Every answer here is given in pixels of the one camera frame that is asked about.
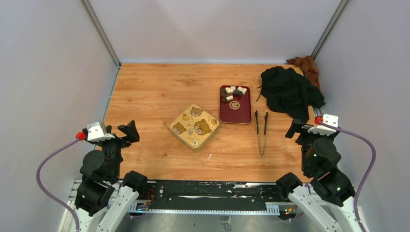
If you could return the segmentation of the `red chocolate tray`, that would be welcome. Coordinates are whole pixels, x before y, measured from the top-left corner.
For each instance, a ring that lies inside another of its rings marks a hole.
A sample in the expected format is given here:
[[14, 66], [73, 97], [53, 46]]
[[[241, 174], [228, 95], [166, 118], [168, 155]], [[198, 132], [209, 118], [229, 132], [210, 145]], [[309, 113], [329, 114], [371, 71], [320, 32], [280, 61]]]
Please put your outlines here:
[[249, 124], [252, 121], [250, 88], [247, 86], [220, 87], [219, 119], [222, 123]]

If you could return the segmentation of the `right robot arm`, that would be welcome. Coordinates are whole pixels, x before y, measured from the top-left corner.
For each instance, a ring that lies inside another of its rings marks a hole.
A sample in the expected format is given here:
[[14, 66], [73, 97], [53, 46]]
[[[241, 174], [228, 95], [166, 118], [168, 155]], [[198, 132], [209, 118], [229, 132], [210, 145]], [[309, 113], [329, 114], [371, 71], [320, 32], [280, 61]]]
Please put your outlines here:
[[318, 227], [321, 232], [364, 232], [366, 227], [358, 218], [356, 192], [349, 178], [338, 168], [341, 154], [334, 144], [342, 131], [336, 121], [316, 119], [316, 126], [294, 119], [287, 138], [299, 136], [301, 170], [310, 178], [306, 187], [293, 173], [276, 181], [276, 195], [283, 202], [291, 201]]

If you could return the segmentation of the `metal tongs black tips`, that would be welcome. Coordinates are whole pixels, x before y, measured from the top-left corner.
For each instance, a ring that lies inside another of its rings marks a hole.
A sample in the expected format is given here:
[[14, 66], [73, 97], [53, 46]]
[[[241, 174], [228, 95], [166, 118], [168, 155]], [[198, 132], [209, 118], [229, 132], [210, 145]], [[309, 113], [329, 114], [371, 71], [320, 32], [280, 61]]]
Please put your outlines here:
[[255, 128], [258, 142], [258, 154], [263, 156], [265, 153], [266, 147], [266, 133], [267, 133], [267, 123], [268, 123], [269, 113], [265, 112], [263, 123], [259, 122], [259, 113], [255, 110], [254, 119], [255, 119]]

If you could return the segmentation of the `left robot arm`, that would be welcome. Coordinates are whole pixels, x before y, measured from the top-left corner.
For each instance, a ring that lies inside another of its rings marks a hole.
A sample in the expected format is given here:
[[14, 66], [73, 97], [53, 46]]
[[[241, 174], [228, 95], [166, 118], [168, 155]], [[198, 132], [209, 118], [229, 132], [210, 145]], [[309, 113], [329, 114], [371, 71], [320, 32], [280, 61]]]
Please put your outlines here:
[[84, 156], [80, 168], [82, 182], [74, 202], [78, 232], [114, 232], [132, 203], [148, 194], [148, 178], [136, 171], [125, 174], [119, 189], [114, 187], [120, 180], [122, 149], [140, 140], [134, 120], [119, 125], [118, 130], [124, 136], [118, 137], [111, 126], [95, 122], [76, 135], [78, 140], [100, 147]]

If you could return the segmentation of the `silver tin lid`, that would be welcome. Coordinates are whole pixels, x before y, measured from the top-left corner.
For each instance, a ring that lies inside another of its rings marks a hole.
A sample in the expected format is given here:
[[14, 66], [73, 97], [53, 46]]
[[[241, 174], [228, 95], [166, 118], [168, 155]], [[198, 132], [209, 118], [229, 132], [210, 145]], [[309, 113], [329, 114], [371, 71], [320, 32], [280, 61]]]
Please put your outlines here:
[[196, 104], [191, 104], [170, 125], [171, 134], [194, 152], [200, 151], [219, 130], [220, 122]]

